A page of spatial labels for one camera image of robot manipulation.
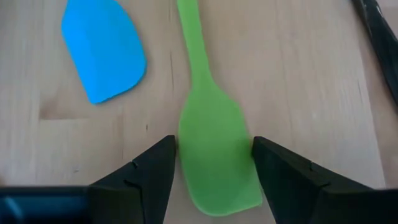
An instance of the wooden table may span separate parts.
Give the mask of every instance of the wooden table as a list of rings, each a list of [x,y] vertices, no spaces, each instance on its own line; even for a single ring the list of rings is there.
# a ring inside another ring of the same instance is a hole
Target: wooden table
[[[175,0],[119,2],[141,36],[147,74],[94,106],[61,35],[66,0],[0,0],[2,184],[89,184],[177,133],[190,67]],[[395,2],[380,0],[398,25]],[[214,79],[253,136],[368,186],[398,186],[398,118],[349,1],[199,5]],[[200,213],[177,162],[165,223],[259,220],[274,222],[267,203],[225,218]]]

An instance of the green spatula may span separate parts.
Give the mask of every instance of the green spatula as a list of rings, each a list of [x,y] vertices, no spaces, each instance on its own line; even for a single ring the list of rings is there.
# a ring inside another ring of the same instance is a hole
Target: green spatula
[[[225,216],[262,203],[244,116],[211,77],[196,0],[178,0],[192,70],[192,91],[182,112],[178,141],[195,205]]]

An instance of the black plastic part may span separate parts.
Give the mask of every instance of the black plastic part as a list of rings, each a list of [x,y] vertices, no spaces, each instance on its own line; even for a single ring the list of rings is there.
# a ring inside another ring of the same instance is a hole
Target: black plastic part
[[[278,224],[398,223],[398,190],[373,190],[262,137],[252,155]]]
[[[167,136],[90,186],[0,188],[0,223],[163,223],[175,147]]]
[[[398,40],[376,0],[352,0],[379,59],[384,79],[398,105]]]
[[[144,223],[163,223],[174,178],[175,136],[166,136],[140,156],[93,186],[141,191]]]

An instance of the blue object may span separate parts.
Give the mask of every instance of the blue object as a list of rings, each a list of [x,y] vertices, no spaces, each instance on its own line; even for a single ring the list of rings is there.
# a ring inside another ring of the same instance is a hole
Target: blue object
[[[144,76],[141,41],[115,0],[69,0],[62,33],[91,103],[129,90]]]

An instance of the green spatula handle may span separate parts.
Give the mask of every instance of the green spatula handle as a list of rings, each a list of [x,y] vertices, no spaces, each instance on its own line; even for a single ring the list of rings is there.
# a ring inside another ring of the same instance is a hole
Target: green spatula handle
[[[198,2],[197,0],[177,0],[177,6],[191,63],[192,87],[203,88],[212,85],[214,81],[211,77],[205,42],[201,33]]]

